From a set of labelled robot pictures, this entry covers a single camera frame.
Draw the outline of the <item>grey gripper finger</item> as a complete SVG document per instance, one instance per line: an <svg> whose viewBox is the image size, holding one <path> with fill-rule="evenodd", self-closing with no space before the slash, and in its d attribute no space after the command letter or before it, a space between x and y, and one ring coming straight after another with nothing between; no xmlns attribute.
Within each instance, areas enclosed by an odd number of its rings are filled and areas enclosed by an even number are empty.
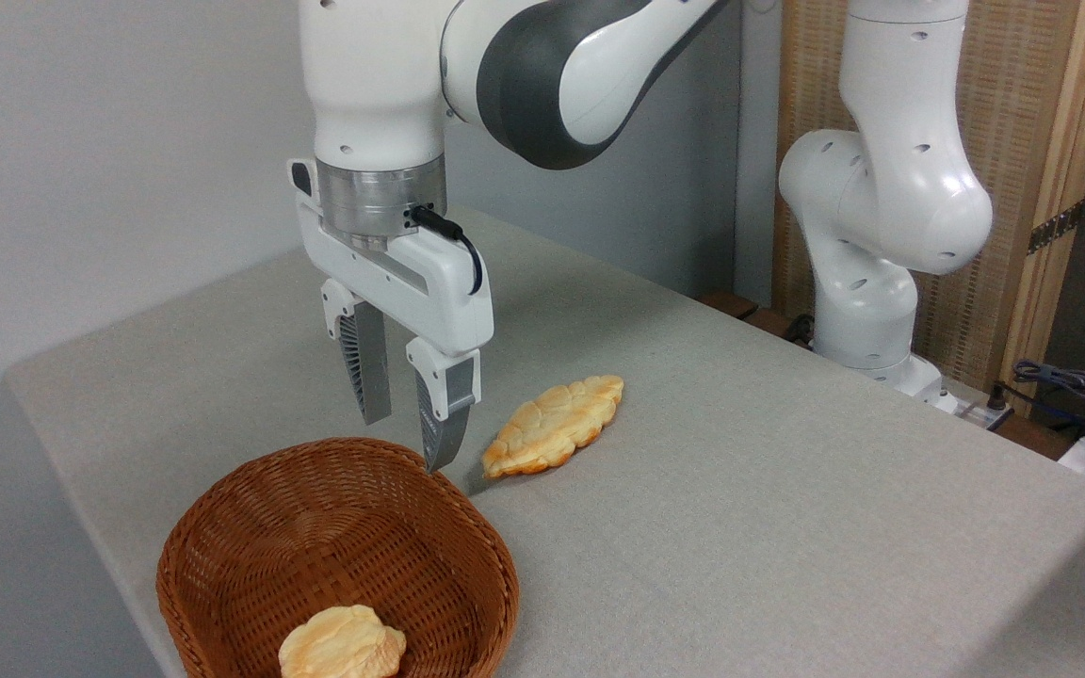
<svg viewBox="0 0 1085 678"><path fill-rule="evenodd" d="M320 297L328 335L343 350L359 412L373 425L392 411L384 314L335 279L326 280Z"/></svg>
<svg viewBox="0 0 1085 678"><path fill-rule="evenodd" d="M434 473L454 461L470 409L481 400L478 350L451 357L417 336L406 345L406 357L416 372L422 456Z"/></svg>

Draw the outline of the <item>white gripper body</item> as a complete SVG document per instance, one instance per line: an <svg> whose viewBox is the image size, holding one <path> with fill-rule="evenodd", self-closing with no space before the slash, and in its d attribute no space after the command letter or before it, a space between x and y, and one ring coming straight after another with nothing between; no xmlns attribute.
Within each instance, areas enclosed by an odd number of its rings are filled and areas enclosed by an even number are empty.
<svg viewBox="0 0 1085 678"><path fill-rule="evenodd" d="M307 257L323 274L444 355L478 350L492 340L488 278L478 279L478 266L460 241L411 215L446 212L444 159L387 171L289 159L288 176Z"/></svg>

